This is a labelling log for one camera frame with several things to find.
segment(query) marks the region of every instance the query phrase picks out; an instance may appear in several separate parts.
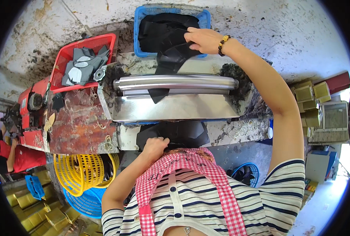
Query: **plastic basket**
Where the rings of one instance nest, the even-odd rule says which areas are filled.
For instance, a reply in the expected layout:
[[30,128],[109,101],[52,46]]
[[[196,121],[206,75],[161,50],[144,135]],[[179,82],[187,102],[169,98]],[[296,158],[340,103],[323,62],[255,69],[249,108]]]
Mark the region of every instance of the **plastic basket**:
[[91,188],[75,197],[64,188],[64,195],[69,204],[79,213],[88,217],[100,219],[102,217],[102,197],[105,188]]
[[[207,10],[196,10],[187,9],[187,7],[182,6],[171,6],[164,7],[163,5],[146,5],[139,6],[136,8],[134,13],[134,53],[138,57],[147,57],[147,56],[157,56],[157,53],[146,53],[141,50],[140,42],[138,41],[138,32],[140,30],[140,23],[142,19],[147,15],[158,15],[160,13],[176,13],[182,15],[195,16],[199,19],[199,26],[201,29],[210,29],[210,12]],[[207,54],[197,55],[198,58],[206,57]]]
[[95,188],[107,188],[116,177],[116,172],[120,165],[119,156],[116,153],[108,154],[108,156],[112,161],[113,176],[108,181],[103,181],[101,184],[95,186]]
[[111,63],[113,45],[115,44],[116,35],[115,34],[104,34],[88,39],[80,40],[75,43],[70,43],[59,50],[55,65],[53,66],[52,74],[50,75],[50,91],[53,93],[65,92],[75,89],[83,89],[90,87],[97,87],[98,83],[94,80],[89,80],[87,84],[64,86],[62,85],[62,77],[64,76],[66,64],[73,59],[73,49],[74,48],[92,48],[95,54],[106,45],[110,49],[108,54],[108,61],[106,64]]
[[44,189],[41,186],[39,177],[26,175],[25,178],[27,182],[27,188],[31,192],[33,198],[41,200],[41,198],[44,197],[45,193]]
[[250,187],[253,187],[255,188],[256,185],[258,184],[258,181],[259,181],[259,168],[256,164],[252,163],[252,162],[248,162],[248,163],[245,163],[243,165],[241,165],[240,167],[238,168],[235,168],[234,171],[233,171],[233,174],[231,176],[234,176],[234,174],[242,167],[244,166],[249,166],[251,171],[252,171],[252,175],[255,177],[254,179],[250,179]]
[[[103,181],[104,166],[100,155],[54,154],[53,158],[60,184],[75,197],[81,196],[84,191]],[[79,168],[76,168],[75,158],[78,159]]]

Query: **hand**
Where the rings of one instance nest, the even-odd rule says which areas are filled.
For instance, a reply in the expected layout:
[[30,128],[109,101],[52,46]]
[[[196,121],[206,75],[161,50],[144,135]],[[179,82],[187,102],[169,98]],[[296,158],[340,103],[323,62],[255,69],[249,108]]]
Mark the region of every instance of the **hand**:
[[199,50],[201,53],[206,54],[218,53],[218,46],[223,38],[223,35],[220,35],[211,29],[197,29],[188,27],[187,31],[189,33],[184,34],[186,41],[195,42],[195,44],[192,44],[189,47],[190,49]]
[[11,146],[12,146],[12,147],[16,147],[17,144],[18,144],[18,142],[19,142],[19,139],[18,139],[18,138],[12,139],[12,144],[11,144]]
[[147,139],[141,155],[143,155],[145,159],[149,159],[150,164],[152,164],[163,155],[163,150],[167,148],[169,142],[170,139],[164,139],[163,137]]

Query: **worn red tabletop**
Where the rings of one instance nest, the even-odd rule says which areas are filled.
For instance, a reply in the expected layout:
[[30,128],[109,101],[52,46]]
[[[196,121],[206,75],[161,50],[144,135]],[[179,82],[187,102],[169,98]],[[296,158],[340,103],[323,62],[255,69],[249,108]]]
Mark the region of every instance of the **worn red tabletop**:
[[97,88],[68,91],[64,96],[65,106],[59,112],[51,109],[53,93],[49,93],[48,117],[56,114],[50,134],[51,153],[118,152],[116,127],[106,119],[96,91]]

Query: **blue basket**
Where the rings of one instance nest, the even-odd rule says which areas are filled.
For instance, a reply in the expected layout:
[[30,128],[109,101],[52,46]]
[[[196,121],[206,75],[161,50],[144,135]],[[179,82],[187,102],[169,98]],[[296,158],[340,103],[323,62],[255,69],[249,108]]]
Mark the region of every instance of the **blue basket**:
[[27,182],[27,188],[31,192],[33,198],[41,200],[41,198],[44,197],[45,193],[44,189],[41,186],[39,177],[26,175],[25,178]]
[[63,191],[66,200],[76,211],[91,218],[102,217],[102,196],[106,188],[91,188],[80,197],[71,195],[65,188]]
[[[140,30],[141,20],[147,15],[158,15],[160,13],[176,13],[182,15],[195,16],[199,19],[199,26],[201,29],[210,29],[210,12],[204,10],[202,12],[196,10],[187,10],[182,8],[172,7],[163,7],[161,5],[146,5],[139,6],[136,8],[134,13],[134,53],[138,57],[147,57],[147,56],[157,56],[157,53],[146,53],[141,50],[140,42],[138,41],[138,32]],[[197,55],[198,58],[206,57],[207,54]]]
[[254,164],[252,162],[245,163],[245,164],[241,165],[240,167],[235,168],[233,171],[233,174],[231,176],[233,176],[240,168],[247,166],[247,165],[250,167],[250,169],[252,171],[252,175],[255,177],[254,179],[250,179],[250,187],[255,188],[256,185],[258,184],[259,176],[260,176],[259,168],[256,164]]

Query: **pink gingham apron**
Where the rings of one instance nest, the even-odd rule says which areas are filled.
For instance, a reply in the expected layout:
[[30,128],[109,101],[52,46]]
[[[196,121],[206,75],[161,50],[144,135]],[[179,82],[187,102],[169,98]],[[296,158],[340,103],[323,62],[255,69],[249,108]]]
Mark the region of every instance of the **pink gingham apron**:
[[136,197],[143,236],[155,236],[150,199],[165,174],[177,169],[191,169],[207,177],[217,188],[230,236],[245,236],[243,218],[223,168],[207,148],[181,148],[165,153],[136,180]]

